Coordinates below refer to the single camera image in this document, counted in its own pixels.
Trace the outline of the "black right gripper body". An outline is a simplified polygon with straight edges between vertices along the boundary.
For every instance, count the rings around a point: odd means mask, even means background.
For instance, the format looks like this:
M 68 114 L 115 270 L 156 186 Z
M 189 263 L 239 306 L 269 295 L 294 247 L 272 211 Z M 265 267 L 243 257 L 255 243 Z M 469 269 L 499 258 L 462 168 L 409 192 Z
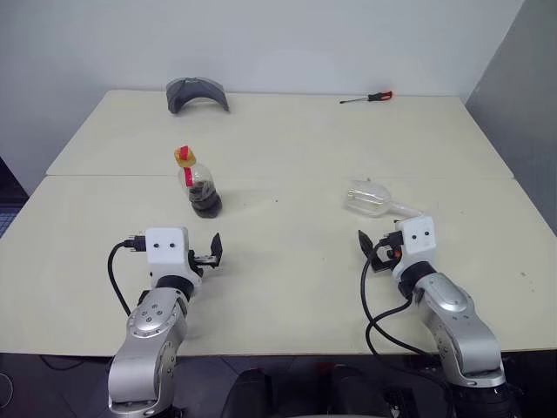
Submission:
M 384 238 L 380 239 L 378 244 L 373 248 L 372 270 L 375 273 L 385 270 L 392 271 L 402 258 L 402 245 L 403 235 L 400 231 L 388 233 Z M 382 260 L 379 256 L 379 250 L 381 248 L 386 250 L 386 260 Z

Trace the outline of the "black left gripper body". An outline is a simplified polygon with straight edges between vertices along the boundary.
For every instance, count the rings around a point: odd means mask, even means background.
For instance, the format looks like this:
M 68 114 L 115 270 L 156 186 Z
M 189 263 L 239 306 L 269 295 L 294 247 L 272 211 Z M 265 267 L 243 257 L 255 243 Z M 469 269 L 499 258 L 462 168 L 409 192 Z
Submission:
M 196 256 L 193 250 L 188 251 L 188 265 L 189 268 L 199 277 L 204 276 L 204 268 L 209 266 L 215 268 L 218 266 L 218 255 L 216 253 L 211 255 Z

